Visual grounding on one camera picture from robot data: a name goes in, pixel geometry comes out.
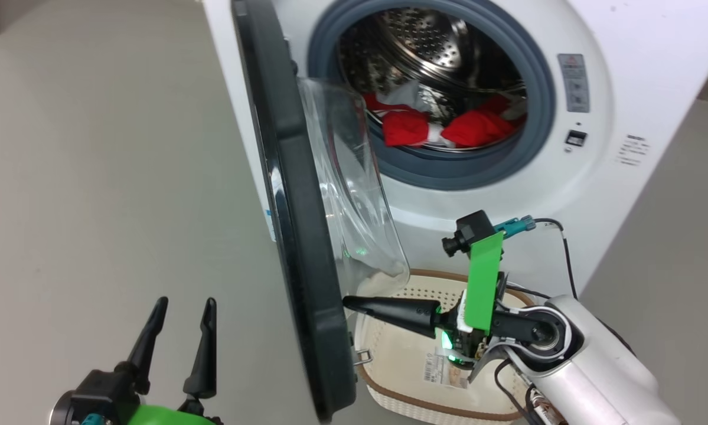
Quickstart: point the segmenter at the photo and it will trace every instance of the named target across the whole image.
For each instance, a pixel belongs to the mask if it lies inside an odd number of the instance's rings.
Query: white washing machine
[[[550,217],[565,226],[582,290],[708,75],[708,0],[205,0],[262,214],[286,261],[323,421],[353,401],[353,377],[338,361],[350,356],[340,294],[313,282],[335,272],[322,270],[332,257],[319,257],[329,250],[325,211],[295,75],[356,86],[350,64],[369,57],[343,54],[344,40],[363,21],[405,8],[437,11],[493,41],[524,84],[527,105],[513,135],[465,151],[386,147],[370,114],[411,269],[465,274],[466,258],[448,258],[440,241],[476,210],[495,223]],[[569,290],[558,230],[520,234],[504,248],[502,267],[514,282]]]

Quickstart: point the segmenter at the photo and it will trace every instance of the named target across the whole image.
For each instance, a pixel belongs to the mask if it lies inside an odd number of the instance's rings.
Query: white robotic arm
[[[571,296],[546,306],[570,320],[580,348],[540,371],[508,347],[516,368],[545,395],[569,425],[678,425],[658,396],[658,382],[623,342]]]

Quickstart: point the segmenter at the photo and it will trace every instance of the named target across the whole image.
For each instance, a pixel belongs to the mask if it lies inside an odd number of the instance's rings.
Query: beige plastic basket
[[[437,299],[443,309],[449,309],[456,305],[465,288],[465,276],[415,270],[408,285],[394,296]],[[513,307],[532,304],[526,295],[516,291],[508,291],[504,302]],[[495,384],[494,371],[499,361],[489,363],[472,384],[466,384],[462,377],[468,372],[446,364],[440,334],[430,341],[359,315],[354,345],[357,350],[369,349],[373,360],[359,366],[359,375],[375,401],[390,411],[436,425],[498,425],[521,417]],[[504,368],[499,380],[524,404],[527,384],[514,368]]]

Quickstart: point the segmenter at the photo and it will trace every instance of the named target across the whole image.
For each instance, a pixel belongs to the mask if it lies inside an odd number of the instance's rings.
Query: gray sticker
[[[566,110],[589,112],[588,72],[581,54],[559,54],[561,74],[566,90]]]

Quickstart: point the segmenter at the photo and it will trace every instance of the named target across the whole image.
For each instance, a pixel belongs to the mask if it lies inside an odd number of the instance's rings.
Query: washing machine
[[[448,257],[440,243],[457,218],[477,210],[495,223],[550,217],[565,228],[573,279],[582,290],[708,75],[708,0],[204,3],[262,202],[257,213],[266,217],[267,236],[278,242],[284,263],[322,421],[354,398],[340,295],[357,288],[333,284],[340,258],[328,254],[327,240],[337,237],[327,226],[333,214],[324,208],[330,186],[315,172],[318,157],[309,147],[315,136],[297,77],[347,84],[359,94],[417,80],[420,96],[434,90],[446,94],[441,105],[458,105],[449,119],[472,105],[476,93],[516,92],[524,122],[481,148],[391,147],[379,117],[367,112],[362,123],[384,191],[373,199],[386,204],[389,214],[380,224],[387,229],[392,216],[400,242],[388,231],[375,239],[395,257],[402,247],[407,268],[465,274],[465,256]],[[479,56],[460,50],[465,30],[482,40]],[[415,43],[426,43],[427,53]],[[483,70],[503,72],[466,77],[452,73],[451,60],[478,60]],[[380,191],[379,185],[368,188]],[[546,293],[569,290],[555,226],[509,239],[504,250],[502,267],[513,282]]]

